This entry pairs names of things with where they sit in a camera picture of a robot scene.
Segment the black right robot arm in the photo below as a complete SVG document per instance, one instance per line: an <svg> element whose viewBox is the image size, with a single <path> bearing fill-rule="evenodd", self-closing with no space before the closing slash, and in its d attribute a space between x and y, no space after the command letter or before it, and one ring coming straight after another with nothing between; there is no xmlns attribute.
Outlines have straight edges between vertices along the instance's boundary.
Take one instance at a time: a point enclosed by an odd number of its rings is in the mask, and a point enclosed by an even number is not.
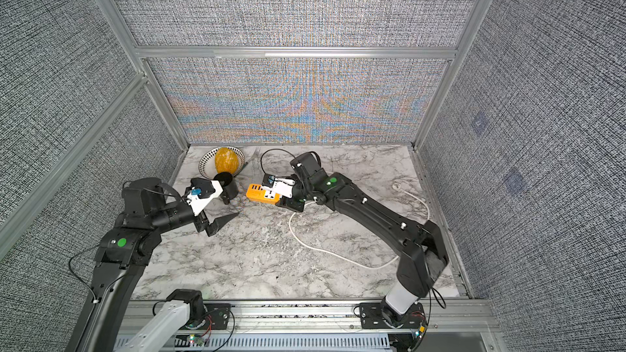
<svg viewBox="0 0 626 352"><path fill-rule="evenodd" d="M367 228L384 241L398 257L396 282L381 301L381 316L399 327L410 307L426 298L449 264L440 227L428 220L419 223L394 212L363 192L340 173L327 174L316 153L296 156L290 161L294 181L290 197L278 205L303 212L306 201L324 205Z"/></svg>

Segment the orange power strip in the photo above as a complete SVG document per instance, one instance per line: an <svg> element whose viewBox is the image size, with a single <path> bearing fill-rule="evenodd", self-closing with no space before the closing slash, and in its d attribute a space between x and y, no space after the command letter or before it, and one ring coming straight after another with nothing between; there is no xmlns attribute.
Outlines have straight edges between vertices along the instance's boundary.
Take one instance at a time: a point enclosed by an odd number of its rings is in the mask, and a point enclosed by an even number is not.
<svg viewBox="0 0 626 352"><path fill-rule="evenodd" d="M280 194L273 192L261 184L255 183L249 185L246 191L246 197L253 202L270 205L275 205L280 201Z"/></svg>

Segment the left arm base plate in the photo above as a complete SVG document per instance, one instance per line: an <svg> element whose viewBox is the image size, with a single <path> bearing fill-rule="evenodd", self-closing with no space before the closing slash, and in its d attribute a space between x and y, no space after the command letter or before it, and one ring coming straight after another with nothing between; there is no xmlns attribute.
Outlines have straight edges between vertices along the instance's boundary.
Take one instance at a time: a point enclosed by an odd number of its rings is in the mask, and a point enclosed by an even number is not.
<svg viewBox="0 0 626 352"><path fill-rule="evenodd" d="M202 292L194 289L178 288L163 303L159 313L171 302L183 305L180 330L226 330L231 319L230 303L206 303Z"/></svg>

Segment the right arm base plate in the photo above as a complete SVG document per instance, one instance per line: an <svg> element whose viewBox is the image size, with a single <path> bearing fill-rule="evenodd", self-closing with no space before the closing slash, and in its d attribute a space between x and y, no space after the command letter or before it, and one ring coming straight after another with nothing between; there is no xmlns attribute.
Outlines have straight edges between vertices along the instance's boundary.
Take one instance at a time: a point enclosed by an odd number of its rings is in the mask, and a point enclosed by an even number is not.
<svg viewBox="0 0 626 352"><path fill-rule="evenodd" d="M412 304L404 314L398 314L383 302L361 302L353 313L363 329L420 329L428 324L422 303Z"/></svg>

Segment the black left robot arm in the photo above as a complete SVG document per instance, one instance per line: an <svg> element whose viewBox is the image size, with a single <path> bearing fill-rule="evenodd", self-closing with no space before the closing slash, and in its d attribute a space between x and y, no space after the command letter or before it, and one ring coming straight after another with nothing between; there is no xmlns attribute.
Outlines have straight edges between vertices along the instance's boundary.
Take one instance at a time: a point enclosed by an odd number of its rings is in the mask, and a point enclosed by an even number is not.
<svg viewBox="0 0 626 352"><path fill-rule="evenodd" d="M113 350L133 291L163 235L189 224L215 235L235 216L210 218L205 208L213 200L229 204L238 194L232 180L194 178L184 194L159 178L124 183L125 209L95 247L88 297L66 349Z"/></svg>

